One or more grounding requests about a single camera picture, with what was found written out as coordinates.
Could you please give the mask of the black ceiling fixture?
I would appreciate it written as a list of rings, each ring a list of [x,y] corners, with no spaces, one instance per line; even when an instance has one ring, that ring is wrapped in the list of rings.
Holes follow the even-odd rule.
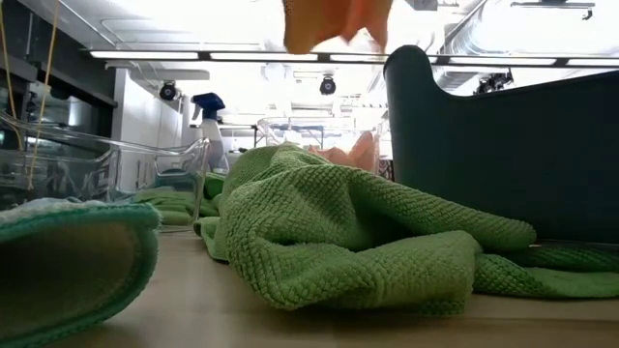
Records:
[[[475,89],[473,94],[480,95],[500,91],[513,82],[514,77],[511,71],[495,72],[484,75],[479,79],[478,87]]]

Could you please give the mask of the tall clear plastic bin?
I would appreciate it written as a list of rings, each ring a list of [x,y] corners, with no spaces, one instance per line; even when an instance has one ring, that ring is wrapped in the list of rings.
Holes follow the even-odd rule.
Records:
[[[339,147],[348,152],[364,131],[370,131],[379,136],[387,128],[384,121],[366,119],[360,121],[354,117],[316,117],[316,118],[266,118],[257,123],[261,136],[254,137],[254,146],[261,140],[265,146],[276,146],[291,143],[308,151],[309,145],[319,149]]]

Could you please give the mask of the wide clear plastic bin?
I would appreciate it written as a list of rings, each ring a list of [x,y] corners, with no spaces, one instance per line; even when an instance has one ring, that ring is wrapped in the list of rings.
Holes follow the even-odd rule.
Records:
[[[134,203],[179,177],[202,187],[209,143],[155,148],[17,120],[0,110],[0,211],[40,198]]]

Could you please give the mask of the dark green plastic basket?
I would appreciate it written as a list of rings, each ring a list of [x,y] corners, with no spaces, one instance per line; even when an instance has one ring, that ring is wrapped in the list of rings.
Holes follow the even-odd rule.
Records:
[[[458,97],[406,45],[384,77],[397,182],[542,239],[619,244],[619,71]]]

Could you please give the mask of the teal-edged pale blue towel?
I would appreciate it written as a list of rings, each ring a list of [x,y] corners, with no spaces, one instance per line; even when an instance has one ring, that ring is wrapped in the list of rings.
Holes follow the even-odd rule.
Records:
[[[125,309],[158,260],[148,204],[41,198],[0,212],[0,348],[38,348]]]

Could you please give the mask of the green microfiber towel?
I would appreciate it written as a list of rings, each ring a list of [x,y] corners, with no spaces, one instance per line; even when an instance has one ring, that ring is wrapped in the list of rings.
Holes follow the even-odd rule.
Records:
[[[537,246],[523,221],[461,206],[293,145],[252,149],[195,223],[270,305],[457,314],[472,294],[619,298],[619,252]]]
[[[172,178],[171,184],[139,191],[134,203],[150,204],[162,217],[167,226],[186,226],[200,218],[217,217],[225,176],[207,173],[200,179],[201,188],[194,182],[183,183],[179,177]]]

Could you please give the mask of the blue-trigger spray bottle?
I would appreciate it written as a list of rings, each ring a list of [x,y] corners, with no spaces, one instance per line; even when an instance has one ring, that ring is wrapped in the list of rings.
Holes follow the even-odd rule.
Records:
[[[229,164],[223,147],[223,140],[218,121],[218,112],[225,109],[223,100],[216,93],[194,95],[192,127],[199,128],[204,138],[209,141],[207,162],[209,168],[217,173],[226,174]]]

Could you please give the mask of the overhead LED light bar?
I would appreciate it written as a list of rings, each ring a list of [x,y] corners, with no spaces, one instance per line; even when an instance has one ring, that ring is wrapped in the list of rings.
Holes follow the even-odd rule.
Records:
[[[89,54],[105,61],[146,62],[225,62],[225,63],[307,63],[379,65],[386,54],[317,52],[293,55],[276,51],[171,51],[171,50],[91,50]],[[434,54],[427,57],[433,66],[541,68],[541,69],[619,69],[619,58],[601,56],[489,56]]]

